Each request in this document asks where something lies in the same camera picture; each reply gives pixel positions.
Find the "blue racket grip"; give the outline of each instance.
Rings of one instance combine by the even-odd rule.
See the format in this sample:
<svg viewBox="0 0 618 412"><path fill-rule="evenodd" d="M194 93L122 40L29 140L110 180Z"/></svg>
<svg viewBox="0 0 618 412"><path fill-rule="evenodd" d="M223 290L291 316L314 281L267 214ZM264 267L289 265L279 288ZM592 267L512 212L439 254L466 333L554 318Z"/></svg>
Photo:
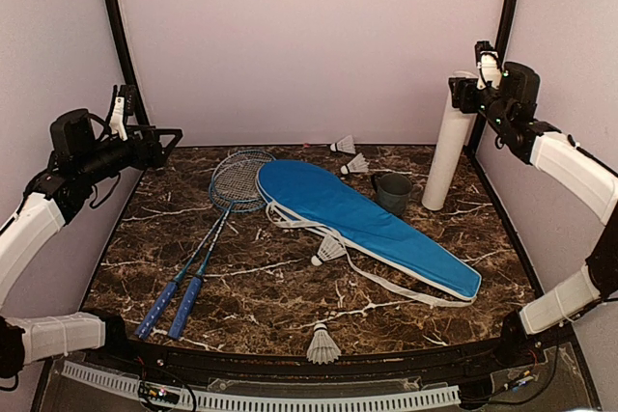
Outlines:
<svg viewBox="0 0 618 412"><path fill-rule="evenodd" d="M176 294L177 289L178 284L176 282L170 282L167 284L163 292L158 296L158 299L146 314L146 317L144 317L144 321L140 323L137 330L135 330L135 336L137 338L140 340L146 340L148 338L153 331L153 328L155 328L159 318L165 311L165 308L169 306L170 301L174 297L174 294Z"/></svg>
<svg viewBox="0 0 618 412"><path fill-rule="evenodd" d="M193 305L195 304L195 300L197 299L197 295L199 294L201 287L202 279L199 277L193 277L191 279L191 283L189 284L189 288L186 289L183 302L176 313L176 318L174 318L172 328L170 328L170 331L167 333L167 336L171 339L177 340L183 335L186 321L189 319L189 315L191 314L191 310L193 309Z"/></svg>

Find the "mug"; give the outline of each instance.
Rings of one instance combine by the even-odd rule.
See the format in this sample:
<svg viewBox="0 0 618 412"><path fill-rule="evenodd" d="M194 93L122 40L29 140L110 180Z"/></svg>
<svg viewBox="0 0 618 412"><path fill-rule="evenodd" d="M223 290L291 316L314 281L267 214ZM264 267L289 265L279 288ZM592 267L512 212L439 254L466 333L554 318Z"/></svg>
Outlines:
<svg viewBox="0 0 618 412"><path fill-rule="evenodd" d="M376 203L388 212L401 216L406 211L412 191L412 182L401 174L387 173L371 175L371 183L376 190Z"/></svg>

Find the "marble tabletop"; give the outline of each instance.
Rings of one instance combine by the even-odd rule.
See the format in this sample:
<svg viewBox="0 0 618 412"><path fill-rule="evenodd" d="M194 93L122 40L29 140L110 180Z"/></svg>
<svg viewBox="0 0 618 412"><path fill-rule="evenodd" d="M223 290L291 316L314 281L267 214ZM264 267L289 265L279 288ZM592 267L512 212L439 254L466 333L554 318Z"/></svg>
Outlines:
<svg viewBox="0 0 618 412"><path fill-rule="evenodd" d="M183 267L219 216L208 187L214 167L239 148L175 149L167 165L149 171L134 192L85 302L120 313L132 332ZM326 146L265 147L277 158L300 159L338 173L351 156ZM400 172L424 187L433 147L360 146L374 172ZM369 174L344 182L373 198ZM184 336L168 339L184 289L149 343L245 354L304 355L312 327L326 323L344 355L397 352L499 335L502 318L534 299L520 260L471 165L462 156L444 209L413 199L403 219L474 267L483 277L465 308L430 308L388 292L354 272L345 259L310 263L321 239L281 230L263 210L230 217L207 269ZM444 293L386 264L351 251L356 265L414 290Z"/></svg>

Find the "white shuttlecock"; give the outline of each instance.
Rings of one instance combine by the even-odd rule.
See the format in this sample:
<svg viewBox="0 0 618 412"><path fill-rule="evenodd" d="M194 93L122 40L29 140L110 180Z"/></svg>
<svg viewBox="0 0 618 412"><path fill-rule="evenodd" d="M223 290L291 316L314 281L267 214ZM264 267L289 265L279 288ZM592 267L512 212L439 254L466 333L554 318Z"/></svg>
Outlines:
<svg viewBox="0 0 618 412"><path fill-rule="evenodd" d="M350 174L350 173L367 173L369 172L369 163L363 156L363 153L359 153L354 159L348 164L341 167L342 174Z"/></svg>
<svg viewBox="0 0 618 412"><path fill-rule="evenodd" d="M340 258L346 254L346 248L333 236L327 235L318 249L318 253L311 257L313 265L322 265L323 262Z"/></svg>
<svg viewBox="0 0 618 412"><path fill-rule="evenodd" d="M314 364L328 364L341 356L341 349L330 338L323 323L313 327L313 340L307 349L307 359Z"/></svg>
<svg viewBox="0 0 618 412"><path fill-rule="evenodd" d="M356 147L354 146L354 138L351 135L347 135L339 142L330 144L331 151L341 151L343 153L356 154Z"/></svg>

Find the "badminton racket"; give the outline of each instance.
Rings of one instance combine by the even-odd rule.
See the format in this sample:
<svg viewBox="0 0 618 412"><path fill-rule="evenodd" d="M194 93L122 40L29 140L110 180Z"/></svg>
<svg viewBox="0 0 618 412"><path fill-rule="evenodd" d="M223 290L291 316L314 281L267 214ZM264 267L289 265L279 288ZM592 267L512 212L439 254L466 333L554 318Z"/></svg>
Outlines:
<svg viewBox="0 0 618 412"><path fill-rule="evenodd" d="M146 317L144 317L144 320L142 321L142 323L140 323L139 326L137 327L137 330L135 330L135 336L137 338L139 338L140 340L146 340L149 337L149 335L153 331L153 328L155 328L156 323L158 322L160 317L163 315L163 313L169 306L170 301L176 294L178 287L183 282L184 276L188 272L189 267L191 266L191 264L195 262L200 252L204 248L204 245L206 245L212 233L215 231L215 229L217 229L218 224L219 224L219 221L217 220L212 225L211 229L206 234L206 236L202 239L197 249L193 252L193 255L191 256L191 258L189 258L189 260L186 262L186 264L181 269L181 271L176 275L176 277L174 277L174 279L170 283L168 283L165 286L165 288L163 289L161 294L158 296L158 298L156 299L151 309L146 314Z"/></svg>
<svg viewBox="0 0 618 412"><path fill-rule="evenodd" d="M251 212L264 207L266 204L258 192L255 178L260 168L274 158L264 151L253 152L250 154L245 151L243 154L237 154L237 161L224 160L223 162L226 165L222 169L215 170L212 175L211 187L209 188L211 200L215 206L223 210L223 213L218 220L217 231L204 262L191 279L184 294L183 302L168 332L168 336L174 340L183 335L188 317L204 284L206 267L230 213Z"/></svg>

